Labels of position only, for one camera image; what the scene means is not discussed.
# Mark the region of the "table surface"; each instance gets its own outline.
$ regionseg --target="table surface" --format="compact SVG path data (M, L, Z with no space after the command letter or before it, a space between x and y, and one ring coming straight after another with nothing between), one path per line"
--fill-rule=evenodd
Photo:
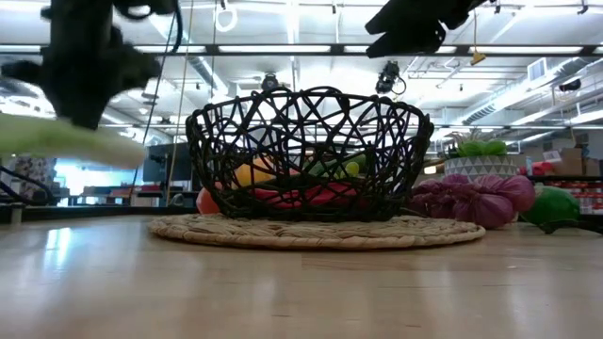
M0 338L592 339L603 332L596 234L514 226L427 250L278 252L155 238L148 219L0 231Z

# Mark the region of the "black wire basket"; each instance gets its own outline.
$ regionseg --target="black wire basket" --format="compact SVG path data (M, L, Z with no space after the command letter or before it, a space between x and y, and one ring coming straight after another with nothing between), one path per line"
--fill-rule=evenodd
M253 92L187 119L194 167L229 218L391 219L432 132L416 107L330 87Z

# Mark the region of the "red fruit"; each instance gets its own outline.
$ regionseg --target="red fruit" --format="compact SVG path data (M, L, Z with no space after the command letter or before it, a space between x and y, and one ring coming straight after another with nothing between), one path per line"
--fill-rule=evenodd
M216 188L221 189L221 184L216 183ZM214 199L211 197L211 194L209 194L209 191L205 188L203 188L197 196L197 210L203 215L216 214L220 212L220 208L216 202L214 202Z

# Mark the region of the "white planter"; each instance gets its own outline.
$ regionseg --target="white planter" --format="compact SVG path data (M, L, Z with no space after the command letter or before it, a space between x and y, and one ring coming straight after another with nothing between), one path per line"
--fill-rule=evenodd
M508 155L468 156L446 160L444 173L462 174L471 181L486 174L508 178L517 174L517 166Z

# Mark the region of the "round woven mat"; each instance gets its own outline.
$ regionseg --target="round woven mat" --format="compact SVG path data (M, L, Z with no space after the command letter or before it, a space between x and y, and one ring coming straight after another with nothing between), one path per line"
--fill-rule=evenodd
M197 244L278 250L402 249L453 244L485 235L481 226L470 222L415 217L326 223L185 215L156 218L149 231Z

